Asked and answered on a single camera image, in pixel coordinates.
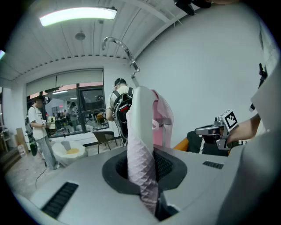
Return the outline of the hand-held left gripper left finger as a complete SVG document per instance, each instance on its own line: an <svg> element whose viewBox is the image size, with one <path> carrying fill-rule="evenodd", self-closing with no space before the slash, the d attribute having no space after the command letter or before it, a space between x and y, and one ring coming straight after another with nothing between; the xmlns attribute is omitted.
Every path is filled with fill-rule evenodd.
<svg viewBox="0 0 281 225"><path fill-rule="evenodd" d="M41 186L29 200L19 194L14 196L40 225L155 225L158 220L138 196L118 193L103 179L103 164L125 150L121 147L75 161ZM67 182L78 188L54 219L43 212L43 207Z"/></svg>

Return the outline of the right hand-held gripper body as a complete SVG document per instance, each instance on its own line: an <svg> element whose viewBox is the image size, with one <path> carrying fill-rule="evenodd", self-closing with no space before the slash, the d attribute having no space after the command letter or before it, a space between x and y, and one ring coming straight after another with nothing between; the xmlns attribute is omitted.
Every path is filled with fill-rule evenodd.
<svg viewBox="0 0 281 225"><path fill-rule="evenodd" d="M214 133L218 149L229 150L227 146L229 134L238 125L234 112L227 110L220 116L217 116L214 120L214 125L218 127Z"/></svg>

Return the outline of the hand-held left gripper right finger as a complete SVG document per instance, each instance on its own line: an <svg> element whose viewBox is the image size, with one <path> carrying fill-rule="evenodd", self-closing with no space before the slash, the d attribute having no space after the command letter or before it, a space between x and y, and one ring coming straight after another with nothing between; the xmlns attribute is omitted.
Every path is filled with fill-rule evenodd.
<svg viewBox="0 0 281 225"><path fill-rule="evenodd" d="M182 152L155 145L172 162L159 180L157 214L162 220L241 220L241 195L235 190L243 147L228 157Z"/></svg>

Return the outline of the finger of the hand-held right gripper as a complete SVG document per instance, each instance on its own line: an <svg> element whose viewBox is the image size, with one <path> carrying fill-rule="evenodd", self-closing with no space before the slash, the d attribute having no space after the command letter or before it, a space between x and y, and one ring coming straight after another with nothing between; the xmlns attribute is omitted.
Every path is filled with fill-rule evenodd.
<svg viewBox="0 0 281 225"><path fill-rule="evenodd" d="M197 135L202 136L213 136L213 135L219 135L220 134L220 127L217 125L207 125L203 127L199 127L195 129L195 133Z"/></svg>

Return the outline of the pink cloth garment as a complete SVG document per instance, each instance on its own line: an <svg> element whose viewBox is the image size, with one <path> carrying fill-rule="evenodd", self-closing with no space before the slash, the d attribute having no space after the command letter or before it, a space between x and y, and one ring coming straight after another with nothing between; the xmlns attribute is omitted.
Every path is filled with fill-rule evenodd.
<svg viewBox="0 0 281 225"><path fill-rule="evenodd" d="M169 148L173 130L173 113L167 101L157 91L152 91L156 96L152 106L153 145L157 144ZM156 181L156 164L153 152L150 153L144 143L138 137L133 136L130 127L130 109L126 118L128 179L140 187L140 199L148 211L154 215L159 188Z"/></svg>

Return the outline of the white clothes hanger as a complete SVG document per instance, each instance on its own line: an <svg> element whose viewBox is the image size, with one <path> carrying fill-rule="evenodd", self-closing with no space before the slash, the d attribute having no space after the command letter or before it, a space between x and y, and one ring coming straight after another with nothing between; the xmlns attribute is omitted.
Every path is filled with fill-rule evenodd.
<svg viewBox="0 0 281 225"><path fill-rule="evenodd" d="M155 93L145 87L133 89L133 100L130 108L130 127L134 137L138 137L153 152L152 106L156 100Z"/></svg>

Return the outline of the person's right forearm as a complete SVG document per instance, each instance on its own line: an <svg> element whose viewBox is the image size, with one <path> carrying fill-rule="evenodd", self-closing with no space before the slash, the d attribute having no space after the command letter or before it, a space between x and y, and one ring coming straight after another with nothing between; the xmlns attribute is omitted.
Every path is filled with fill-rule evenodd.
<svg viewBox="0 0 281 225"><path fill-rule="evenodd" d="M230 144L239 140L249 140L264 131L263 123L259 114L239 123L229 134L227 143Z"/></svg>

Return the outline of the dark chair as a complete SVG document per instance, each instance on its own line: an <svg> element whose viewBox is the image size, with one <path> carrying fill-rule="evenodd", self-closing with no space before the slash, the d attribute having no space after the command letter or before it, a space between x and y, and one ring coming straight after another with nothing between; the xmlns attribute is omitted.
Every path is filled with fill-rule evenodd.
<svg viewBox="0 0 281 225"><path fill-rule="evenodd" d="M97 153L101 153L101 145L105 145L107 149L111 151L110 143L116 144L116 147L122 147L122 139L116 137L113 131L93 131L95 138L97 139Z"/></svg>

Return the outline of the person's white t-shirt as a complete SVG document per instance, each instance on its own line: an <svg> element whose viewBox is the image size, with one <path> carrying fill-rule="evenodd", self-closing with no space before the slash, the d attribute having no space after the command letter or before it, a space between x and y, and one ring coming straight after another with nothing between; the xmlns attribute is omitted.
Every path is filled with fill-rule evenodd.
<svg viewBox="0 0 281 225"><path fill-rule="evenodd" d="M243 147L216 225L281 224L281 59L252 102L265 132Z"/></svg>

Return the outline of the cardboard box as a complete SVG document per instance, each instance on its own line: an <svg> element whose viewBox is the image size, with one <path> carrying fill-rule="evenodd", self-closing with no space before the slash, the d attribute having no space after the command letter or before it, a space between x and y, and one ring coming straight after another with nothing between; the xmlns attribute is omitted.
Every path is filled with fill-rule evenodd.
<svg viewBox="0 0 281 225"><path fill-rule="evenodd" d="M16 135L17 135L17 143L23 145L25 153L29 153L28 146L25 142L25 136L23 134L22 128L16 128Z"/></svg>

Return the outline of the wooden shelf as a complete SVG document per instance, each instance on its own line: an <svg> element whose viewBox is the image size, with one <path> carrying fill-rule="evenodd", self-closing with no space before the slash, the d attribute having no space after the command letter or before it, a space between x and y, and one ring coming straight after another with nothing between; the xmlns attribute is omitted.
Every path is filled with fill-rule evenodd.
<svg viewBox="0 0 281 225"><path fill-rule="evenodd" d="M6 152L10 151L10 147L9 147L9 141L11 140L11 136L10 136L10 132L8 129L3 129L0 132L0 142L2 143L4 150Z"/></svg>

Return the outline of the white roller blind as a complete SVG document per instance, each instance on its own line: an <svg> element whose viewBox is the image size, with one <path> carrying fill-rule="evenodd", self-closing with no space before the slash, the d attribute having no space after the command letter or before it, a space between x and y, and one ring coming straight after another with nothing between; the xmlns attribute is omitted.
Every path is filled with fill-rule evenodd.
<svg viewBox="0 0 281 225"><path fill-rule="evenodd" d="M102 82L102 78L102 69L82 69L58 73L27 83L26 96L65 85Z"/></svg>

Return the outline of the ceiling tube light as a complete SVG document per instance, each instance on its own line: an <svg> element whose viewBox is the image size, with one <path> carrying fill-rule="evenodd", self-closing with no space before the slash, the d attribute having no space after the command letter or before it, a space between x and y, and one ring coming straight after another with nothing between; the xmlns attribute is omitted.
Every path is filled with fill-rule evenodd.
<svg viewBox="0 0 281 225"><path fill-rule="evenodd" d="M116 17L117 9L114 7L76 7L55 11L40 17L42 26L49 26L68 20L94 18L113 20Z"/></svg>

